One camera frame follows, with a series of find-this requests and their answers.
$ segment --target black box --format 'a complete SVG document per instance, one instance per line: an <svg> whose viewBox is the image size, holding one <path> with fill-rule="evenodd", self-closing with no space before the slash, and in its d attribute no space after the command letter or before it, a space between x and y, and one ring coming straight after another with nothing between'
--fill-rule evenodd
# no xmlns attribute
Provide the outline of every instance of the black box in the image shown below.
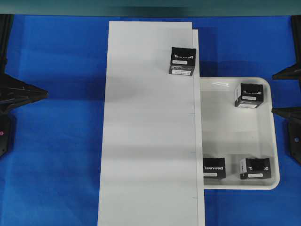
<svg viewBox="0 0 301 226"><path fill-rule="evenodd" d="M240 179L271 178L271 166L267 159L242 159L240 161Z"/></svg>
<svg viewBox="0 0 301 226"><path fill-rule="evenodd" d="M171 49L170 74L192 75L196 66L195 48L176 48Z"/></svg>
<svg viewBox="0 0 301 226"><path fill-rule="evenodd" d="M203 158L204 177L221 179L226 177L225 158Z"/></svg>
<svg viewBox="0 0 301 226"><path fill-rule="evenodd" d="M241 83L235 89L235 107L257 108L263 102L263 85Z"/></svg>

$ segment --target black bracket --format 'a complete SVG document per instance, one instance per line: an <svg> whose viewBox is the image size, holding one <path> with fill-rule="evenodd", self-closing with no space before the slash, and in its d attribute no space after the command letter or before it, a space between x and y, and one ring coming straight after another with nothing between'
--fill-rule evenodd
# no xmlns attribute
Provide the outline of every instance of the black bracket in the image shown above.
<svg viewBox="0 0 301 226"><path fill-rule="evenodd" d="M5 74L8 40L13 19L13 15L0 14L0 156L8 151L12 132L12 120L7 114L17 107L48 97L46 90Z"/></svg>
<svg viewBox="0 0 301 226"><path fill-rule="evenodd" d="M301 86L301 16L292 16L291 25L295 46L296 64L273 75L275 80L299 80Z"/></svg>
<svg viewBox="0 0 301 226"><path fill-rule="evenodd" d="M301 164L301 107L273 108L272 112L288 119L290 155Z"/></svg>

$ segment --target white panel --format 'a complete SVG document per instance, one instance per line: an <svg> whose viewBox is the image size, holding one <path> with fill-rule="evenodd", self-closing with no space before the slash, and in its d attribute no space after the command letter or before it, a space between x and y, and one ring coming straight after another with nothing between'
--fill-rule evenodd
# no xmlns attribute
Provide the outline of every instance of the white panel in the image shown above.
<svg viewBox="0 0 301 226"><path fill-rule="evenodd" d="M191 23L110 22L99 226L198 225L194 77L168 74L172 46Z"/></svg>

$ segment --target dark green wall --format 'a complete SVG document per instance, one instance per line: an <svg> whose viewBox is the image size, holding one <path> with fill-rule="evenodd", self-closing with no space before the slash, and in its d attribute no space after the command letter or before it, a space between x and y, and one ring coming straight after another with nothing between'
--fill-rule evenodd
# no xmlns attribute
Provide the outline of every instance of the dark green wall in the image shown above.
<svg viewBox="0 0 301 226"><path fill-rule="evenodd" d="M0 13L77 16L280 16L301 0L0 0Z"/></svg>

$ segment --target blue table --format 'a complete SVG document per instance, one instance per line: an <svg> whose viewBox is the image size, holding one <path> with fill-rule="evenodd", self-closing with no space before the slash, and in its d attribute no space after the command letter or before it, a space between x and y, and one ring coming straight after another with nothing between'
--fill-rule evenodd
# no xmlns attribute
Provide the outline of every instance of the blue table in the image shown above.
<svg viewBox="0 0 301 226"><path fill-rule="evenodd" d="M49 91L16 109L13 150L0 159L0 226L96 226L108 22L192 21L203 76L256 76L274 107L300 106L297 81L273 81L294 64L289 17L120 18L16 16L7 73ZM271 191L206 190L206 225L298 226L301 166L275 116L280 184Z"/></svg>

